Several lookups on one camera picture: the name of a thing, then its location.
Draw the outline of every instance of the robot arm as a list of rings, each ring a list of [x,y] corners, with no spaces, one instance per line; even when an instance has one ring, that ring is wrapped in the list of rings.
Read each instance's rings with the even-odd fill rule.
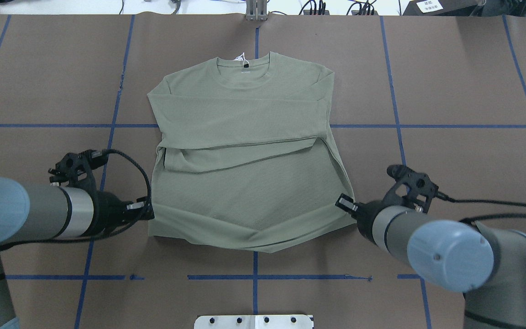
[[[121,154],[144,176],[148,195],[137,202],[122,202],[98,191],[92,171]],[[128,229],[140,219],[153,218],[146,173],[129,156],[115,150],[87,150],[66,154],[48,171],[46,185],[20,184],[0,178],[0,251],[29,242],[73,243],[104,239]],[[4,268],[0,258],[0,329],[16,329]]]
[[[438,192],[427,175],[390,166],[397,184],[380,201],[336,206],[357,220],[360,233],[426,281],[464,293],[464,328],[526,329],[526,234],[439,220],[426,212]],[[395,191],[401,185],[407,196]]]

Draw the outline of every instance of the folded sleeve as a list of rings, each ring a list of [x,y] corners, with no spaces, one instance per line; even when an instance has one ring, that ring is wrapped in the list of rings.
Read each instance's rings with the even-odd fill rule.
[[[325,138],[325,100],[201,98],[148,94],[159,129],[160,146],[204,149]]]

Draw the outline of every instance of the metal plate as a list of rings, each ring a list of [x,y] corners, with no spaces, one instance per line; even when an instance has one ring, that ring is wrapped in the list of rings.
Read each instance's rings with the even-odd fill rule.
[[[194,329],[314,329],[314,317],[303,314],[201,316],[194,322]]]

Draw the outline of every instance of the metal bracket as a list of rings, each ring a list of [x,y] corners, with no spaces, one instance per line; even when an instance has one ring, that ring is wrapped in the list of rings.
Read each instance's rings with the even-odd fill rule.
[[[194,329],[313,329],[313,319],[303,314],[201,316],[194,322]]]
[[[267,0],[247,0],[247,21],[267,21]]]

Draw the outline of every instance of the wire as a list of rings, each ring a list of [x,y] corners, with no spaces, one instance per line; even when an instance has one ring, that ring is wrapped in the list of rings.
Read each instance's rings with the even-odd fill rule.
[[[359,8],[359,11],[360,9],[363,7],[363,3],[362,2],[358,2],[358,1],[355,1],[352,3],[352,5],[350,5],[350,7],[348,7],[348,11],[346,12],[346,15],[348,15],[350,13],[350,10],[352,9],[352,7],[354,7],[355,5],[359,5],[360,8]]]
[[[135,223],[140,221],[140,219],[142,218],[142,216],[144,214],[146,214],[146,212],[148,211],[148,209],[150,207],[150,204],[152,203],[152,187],[150,186],[150,181],[149,181],[149,178],[148,178],[146,172],[143,170],[143,168],[135,160],[133,160],[133,158],[131,158],[130,156],[128,156],[127,154],[124,154],[123,152],[121,152],[119,150],[108,149],[108,150],[104,150],[103,153],[104,154],[118,154],[118,155],[122,156],[127,161],[131,162],[133,164],[133,166],[135,166],[143,175],[143,179],[144,179],[144,181],[146,183],[147,196],[146,196],[146,200],[145,200],[145,202],[143,204],[143,207],[139,210],[139,213],[137,214],[135,219],[133,219],[130,223],[128,223],[127,225],[125,225],[121,229],[113,231],[111,233],[99,233],[98,235],[94,235],[92,237],[77,238],[77,239],[70,239],[70,240],[50,240],[50,239],[48,239],[48,240],[17,241],[17,242],[11,242],[9,244],[1,245],[0,246],[0,251],[7,250],[9,248],[12,248],[13,246],[29,244],[29,243],[75,244],[75,243],[79,243],[79,242],[92,242],[92,241],[103,240],[103,239],[106,239],[106,238],[114,237],[117,234],[120,234],[120,233],[123,233],[123,232],[127,231]]]
[[[311,4],[312,3],[314,4],[314,10],[311,9]],[[298,13],[298,15],[301,15],[301,13],[303,13],[303,9],[305,8],[305,6],[307,6],[307,4],[310,4],[310,15],[312,15],[312,12],[316,11],[316,0],[307,0],[307,2],[305,2],[305,4],[303,6],[301,6],[301,10]]]
[[[171,15],[176,15],[178,11],[180,10],[180,6],[182,5],[182,0],[172,0],[174,4],[176,4],[176,9],[174,9],[174,12],[171,13]]]
[[[489,204],[504,204],[505,206],[524,207],[526,208],[525,202],[510,202],[501,200],[486,200],[486,199],[455,199],[451,198],[445,193],[438,192],[436,197],[440,200],[451,202],[451,203],[489,203]]]
[[[490,215],[482,215],[482,216],[475,216],[475,217],[466,217],[462,219],[460,223],[467,223],[469,225],[472,225],[472,223],[475,221],[486,221],[488,219],[506,219],[506,218],[526,219],[526,214],[516,213],[516,212],[506,212],[503,214],[490,214]]]
[[[318,15],[326,15],[326,2],[320,1]]]
[[[371,16],[371,15],[374,15],[374,2],[376,2],[376,0],[374,0],[373,2],[362,2],[362,1],[354,1],[352,5],[350,5],[350,7],[348,7],[348,11],[346,12],[346,15],[348,15],[351,10],[352,10],[352,7],[354,7],[355,5],[359,5],[358,7],[358,12],[355,13],[355,15],[357,16]]]

